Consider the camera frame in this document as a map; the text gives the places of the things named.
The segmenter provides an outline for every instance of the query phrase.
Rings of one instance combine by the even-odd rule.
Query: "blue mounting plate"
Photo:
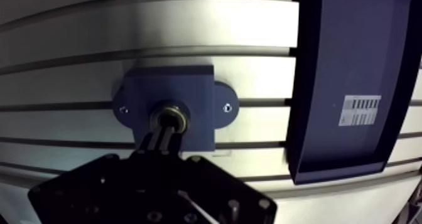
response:
[[[214,81],[213,66],[134,68],[113,99],[113,111],[133,130],[137,146],[151,132],[151,113],[163,102],[178,104],[188,114],[183,151],[213,151],[214,129],[229,125],[239,111],[235,92]]]

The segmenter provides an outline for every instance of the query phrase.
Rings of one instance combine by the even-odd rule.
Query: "barcode label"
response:
[[[374,124],[380,101],[380,95],[346,95],[338,126]]]

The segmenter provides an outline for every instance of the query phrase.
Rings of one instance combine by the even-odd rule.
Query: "label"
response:
[[[380,95],[346,95],[338,126],[374,124],[380,101]]]

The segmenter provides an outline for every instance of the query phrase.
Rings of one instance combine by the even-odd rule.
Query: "bolt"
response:
[[[259,200],[259,206],[261,208],[267,209],[270,206],[270,202],[266,199]]]
[[[223,111],[226,112],[226,113],[231,112],[232,110],[233,110],[233,107],[229,103],[226,103],[223,106]]]
[[[185,215],[185,221],[187,223],[192,224],[192,223],[197,222],[197,220],[198,220],[198,217],[193,213],[188,213],[188,214]]]
[[[129,112],[129,109],[127,109],[126,106],[122,106],[119,108],[119,112],[121,114],[127,114]]]
[[[239,207],[241,204],[237,200],[229,200],[228,205],[232,210],[232,222],[235,223],[239,218]]]

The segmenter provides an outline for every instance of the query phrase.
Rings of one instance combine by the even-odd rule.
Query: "screw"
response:
[[[161,214],[158,211],[150,211],[147,215],[146,218],[148,219],[148,221],[150,222],[160,222],[161,219],[163,218],[163,214]]]
[[[224,106],[223,106],[223,111],[224,112],[231,112],[233,110],[233,107],[229,104],[229,103],[226,103]]]
[[[188,213],[188,214],[185,215],[185,221],[187,223],[191,223],[192,224],[192,223],[197,222],[197,220],[198,220],[198,217],[195,214],[193,214],[193,213]]]
[[[239,207],[241,204],[237,200],[229,200],[228,205],[232,209],[232,221],[236,222],[239,217]]]
[[[261,208],[267,209],[270,206],[270,202],[266,199],[259,200],[259,206]]]
[[[126,106],[122,106],[119,108],[119,112],[121,114],[127,114],[129,112],[129,109],[127,109]]]

